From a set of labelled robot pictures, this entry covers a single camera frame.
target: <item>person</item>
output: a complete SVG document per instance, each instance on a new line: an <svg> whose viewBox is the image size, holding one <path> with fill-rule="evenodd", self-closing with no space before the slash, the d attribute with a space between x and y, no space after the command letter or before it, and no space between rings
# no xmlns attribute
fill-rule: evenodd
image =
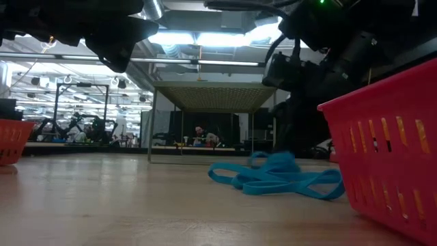
<svg viewBox="0 0 437 246"><path fill-rule="evenodd" d="M220 138L214 133L209 133L207 130L200 126L196 126L196 138L193 142L195 146L213 147L220 142Z"/></svg>

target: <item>overhead panel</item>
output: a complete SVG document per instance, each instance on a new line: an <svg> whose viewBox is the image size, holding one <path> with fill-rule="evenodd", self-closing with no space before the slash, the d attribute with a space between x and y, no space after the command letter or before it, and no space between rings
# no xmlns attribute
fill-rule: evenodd
<svg viewBox="0 0 437 246"><path fill-rule="evenodd" d="M274 93L261 83L156 81L153 86L186 112L253 113Z"/></svg>
<svg viewBox="0 0 437 246"><path fill-rule="evenodd" d="M165 27L175 31L246 33L255 26L249 12L178 11L165 13Z"/></svg>

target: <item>ceiling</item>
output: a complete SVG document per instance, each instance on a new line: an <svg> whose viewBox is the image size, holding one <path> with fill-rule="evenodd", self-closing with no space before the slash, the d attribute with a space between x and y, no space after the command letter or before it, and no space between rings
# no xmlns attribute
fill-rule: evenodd
<svg viewBox="0 0 437 246"><path fill-rule="evenodd" d="M202 33L248 33L255 28L253 12L207 12L203 1L164 0L165 14L157 22L160 31L183 31L198 38ZM294 42L285 41L277 49L285 54L291 54ZM250 43L237 47L195 46L191 44L178 45L183 57L202 58L210 60L262 62L269 47L266 42ZM48 54L93 55L82 42L78 47L72 47L57 42L47 46L32 37L17 37L15 41L4 40L0 51L17 53L41 53L47 48ZM139 42L132 57L167 57L159 44L149 40ZM310 49L302 49L301 58L318 62L323 55ZM153 99L151 81L229 81L229 82L260 82L264 68L233 67L233 66L182 66L175 64L145 64L130 63L126 73L117 74L106 66L98 64L67 64L39 63L29 61L5 61L12 73L10 97L18 100L18 105L25 108L26 118L52 117L55 100L56 83L65 80L71 83L92 82L99 85L110 85L108 118L115 119L124 116L129 126L139 123L141 111L150 109ZM39 86L32 85L33 77L41 77ZM117 87L117 80L126 80L126 88ZM145 102L139 101L139 95L147 96ZM83 88L71 86L59 97L58 118L68 120L71 113L82 111L103 116L101 104L104 95L97 87Z"/></svg>

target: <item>wooden floor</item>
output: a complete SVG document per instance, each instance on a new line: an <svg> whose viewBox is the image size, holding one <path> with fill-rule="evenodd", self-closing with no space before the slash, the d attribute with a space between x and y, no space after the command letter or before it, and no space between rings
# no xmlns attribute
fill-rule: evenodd
<svg viewBox="0 0 437 246"><path fill-rule="evenodd" d="M154 156L161 163L227 160L174 158ZM345 197L244 195L212 182L207 165L71 154L22 158L16 167L18 175L0 176L1 246L416 245L359 216Z"/></svg>

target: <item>fluorescent light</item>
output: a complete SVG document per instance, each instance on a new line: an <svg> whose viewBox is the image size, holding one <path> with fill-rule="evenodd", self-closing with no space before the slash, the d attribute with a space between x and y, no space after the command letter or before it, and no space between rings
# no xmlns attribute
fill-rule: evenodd
<svg viewBox="0 0 437 246"><path fill-rule="evenodd" d="M23 105L48 105L48 106L54 106L55 102L38 102L38 101L17 101L18 104ZM90 106L95 109L102 109L104 108L104 104L98 104L98 103L87 103L87 102L59 102L59 106ZM139 109L151 109L152 107L150 105L124 105L124 104L118 104L121 107L128 107L128 108L139 108ZM108 104L108 109L115 109L115 104Z"/></svg>
<svg viewBox="0 0 437 246"><path fill-rule="evenodd" d="M172 45L172 44L193 44L194 39L191 33L171 33L160 32L150 36L149 41L155 44Z"/></svg>
<svg viewBox="0 0 437 246"><path fill-rule="evenodd" d="M246 37L250 41L260 41L260 40L266 40L268 38L272 40L276 40L282 34L281 31L279 31L278 29L279 23L280 20L278 19L277 23L266 24L256 27L252 31L246 33Z"/></svg>
<svg viewBox="0 0 437 246"><path fill-rule="evenodd" d="M197 44L216 47L240 47L250 45L251 41L244 34L201 33L197 39Z"/></svg>
<svg viewBox="0 0 437 246"><path fill-rule="evenodd" d="M253 66L253 67L260 66L260 64L258 62L245 62L245 61L209 61L209 60L199 60L199 64L205 64L205 65L230 65L230 66Z"/></svg>
<svg viewBox="0 0 437 246"><path fill-rule="evenodd" d="M132 62L154 62L163 64L190 64L189 59L165 59L165 58L131 58Z"/></svg>
<svg viewBox="0 0 437 246"><path fill-rule="evenodd" d="M86 61L96 61L100 60L96 56L88 56L88 55L62 55L64 59L73 59L73 60L86 60Z"/></svg>
<svg viewBox="0 0 437 246"><path fill-rule="evenodd" d="M39 54L39 53L10 53L0 52L1 58L33 58L33 59L55 59L55 55Z"/></svg>

